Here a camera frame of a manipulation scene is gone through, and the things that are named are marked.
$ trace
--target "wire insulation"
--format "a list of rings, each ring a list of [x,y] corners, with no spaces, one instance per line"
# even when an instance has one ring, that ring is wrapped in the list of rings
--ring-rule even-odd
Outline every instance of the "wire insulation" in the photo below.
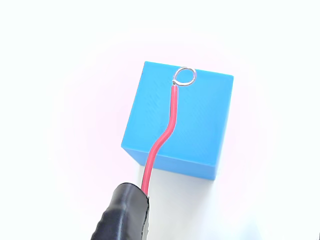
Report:
[[[141,190],[145,193],[145,195],[148,195],[151,171],[154,166],[157,153],[161,148],[161,146],[167,141],[167,139],[171,136],[171,134],[175,129],[176,122],[177,122],[177,108],[178,108],[178,87],[177,85],[173,85],[171,87],[170,120],[169,120],[168,126],[166,127],[166,130],[164,131],[164,133],[158,138],[158,140],[152,146],[149,152],[148,158],[146,160],[143,178],[142,178],[142,185],[141,185]]]

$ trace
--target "black tape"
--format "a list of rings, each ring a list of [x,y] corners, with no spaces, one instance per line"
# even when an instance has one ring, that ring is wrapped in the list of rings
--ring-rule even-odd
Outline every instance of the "black tape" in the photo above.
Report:
[[[145,240],[148,234],[149,198],[132,183],[113,192],[91,240]]]

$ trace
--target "white surface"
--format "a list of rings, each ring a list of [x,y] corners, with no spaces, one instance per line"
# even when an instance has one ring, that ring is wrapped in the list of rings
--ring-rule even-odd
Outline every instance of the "white surface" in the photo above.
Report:
[[[121,141],[144,61],[234,75],[215,182],[160,170],[149,240],[316,240],[316,1],[0,5],[0,239],[89,240],[143,169]]]

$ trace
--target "blue block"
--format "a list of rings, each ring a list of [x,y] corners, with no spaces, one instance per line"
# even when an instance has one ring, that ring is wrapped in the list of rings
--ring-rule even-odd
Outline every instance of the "blue block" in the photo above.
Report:
[[[140,165],[166,130],[172,79],[179,66],[145,62],[121,147]],[[224,140],[234,77],[196,70],[189,86],[178,86],[176,126],[160,148],[154,167],[214,180]],[[177,80],[189,82],[189,70]]]

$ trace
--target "wire loop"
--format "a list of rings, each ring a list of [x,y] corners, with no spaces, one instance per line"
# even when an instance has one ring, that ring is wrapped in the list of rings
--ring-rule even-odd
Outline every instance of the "wire loop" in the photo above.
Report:
[[[182,70],[191,70],[192,71],[193,78],[192,78],[191,81],[189,81],[189,82],[180,82],[180,81],[177,80],[177,76]],[[184,66],[184,67],[179,68],[175,72],[175,74],[173,75],[172,82],[173,82],[173,85],[178,85],[178,86],[181,86],[181,87],[185,87],[185,86],[189,86],[189,85],[193,84],[194,81],[196,80],[196,77],[197,77],[197,72],[196,72],[196,70],[194,68],[190,68],[190,67]]]

